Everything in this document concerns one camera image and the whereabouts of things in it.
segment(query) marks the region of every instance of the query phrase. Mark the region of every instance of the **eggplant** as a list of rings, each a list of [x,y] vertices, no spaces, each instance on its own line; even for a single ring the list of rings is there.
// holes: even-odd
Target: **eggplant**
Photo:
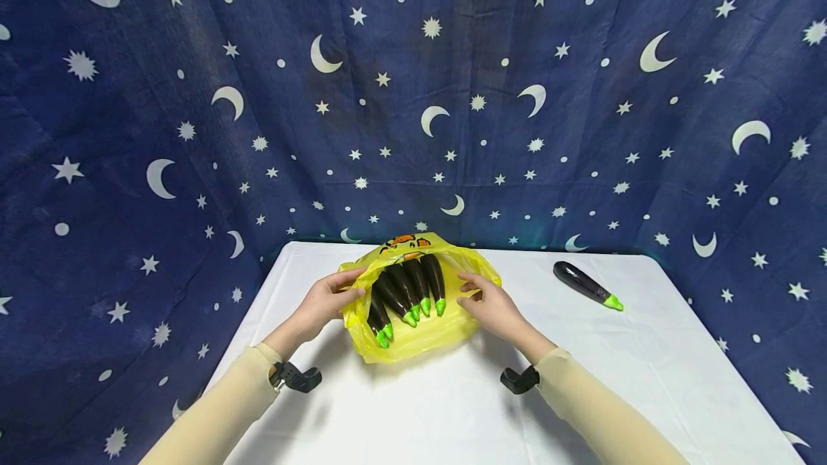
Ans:
[[[385,268],[385,272],[391,277],[391,280],[394,284],[396,284],[396,288],[404,295],[408,297],[408,301],[411,303],[411,313],[413,314],[413,319],[419,321],[419,312],[422,309],[419,306],[419,298],[417,298],[416,293],[414,292],[414,285],[408,280],[408,274],[405,273],[404,268],[402,268],[402,264],[393,264],[392,266],[388,266]]]
[[[374,309],[371,308],[370,313],[367,315],[367,325],[370,327],[370,330],[373,331],[373,335],[376,338],[376,344],[383,349],[387,349],[387,347],[391,344],[388,343],[388,337],[385,335],[385,328],[382,327],[381,322],[376,319],[374,313]]]
[[[414,313],[411,312],[408,297],[396,289],[396,285],[393,284],[387,273],[381,273],[379,278],[376,279],[373,284],[373,292],[379,293],[380,300],[387,307],[390,307],[391,311],[395,312],[399,318],[402,318],[403,322],[411,327],[416,327],[416,320],[414,319]]]
[[[428,281],[425,279],[425,271],[422,269],[422,263],[417,259],[405,260],[402,263],[402,268],[408,274],[408,280],[413,286],[413,292],[419,299],[419,306],[427,317],[431,317],[431,296],[428,291]]]
[[[393,324],[379,295],[370,296],[370,313],[374,315],[388,339],[393,339]]]
[[[434,295],[436,301],[436,315],[442,316],[445,312],[445,278],[442,276],[442,267],[439,265],[439,260],[435,255],[429,253],[423,255],[422,268],[425,271],[425,279],[431,288],[431,294]]]

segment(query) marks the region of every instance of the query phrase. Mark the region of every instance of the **beige sleeve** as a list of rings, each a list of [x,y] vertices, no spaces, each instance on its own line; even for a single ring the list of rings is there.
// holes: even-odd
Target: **beige sleeve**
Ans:
[[[540,394],[581,434],[605,465],[688,465],[663,434],[569,352],[555,349],[535,366]]]
[[[139,465],[221,465],[278,393],[268,372],[281,357],[247,347],[214,387],[175,421]]]

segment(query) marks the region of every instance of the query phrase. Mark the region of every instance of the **right hand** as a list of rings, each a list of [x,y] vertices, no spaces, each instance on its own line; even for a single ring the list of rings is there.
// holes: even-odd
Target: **right hand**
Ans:
[[[460,273],[459,277],[466,281],[460,291],[479,290],[469,298],[457,298],[457,303],[476,318],[483,329],[515,343],[519,334],[531,328],[505,289],[475,273]]]

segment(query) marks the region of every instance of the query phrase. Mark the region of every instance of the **finger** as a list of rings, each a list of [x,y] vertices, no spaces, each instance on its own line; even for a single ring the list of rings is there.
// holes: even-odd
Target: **finger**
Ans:
[[[486,286],[496,287],[494,282],[488,280],[483,275],[477,275],[476,273],[459,273],[458,276],[462,280],[474,284],[478,289],[482,289]]]
[[[347,306],[348,303],[358,300],[365,295],[365,290],[361,287],[355,289],[348,289],[341,293],[335,293],[332,298],[333,309],[342,311],[342,307]]]
[[[359,275],[363,274],[367,268],[354,268],[347,271],[339,271],[339,273],[333,273],[332,275],[327,275],[322,279],[327,287],[330,288],[331,291],[338,291],[342,289],[342,287],[349,286],[353,284],[358,278]]]

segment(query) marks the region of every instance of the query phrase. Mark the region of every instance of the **left hand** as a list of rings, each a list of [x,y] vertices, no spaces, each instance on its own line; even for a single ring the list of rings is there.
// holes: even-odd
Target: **left hand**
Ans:
[[[325,276],[310,287],[296,311],[264,340],[284,361],[301,344],[316,338],[331,319],[342,318],[342,308],[365,295],[363,288],[348,289],[367,268],[356,268]]]

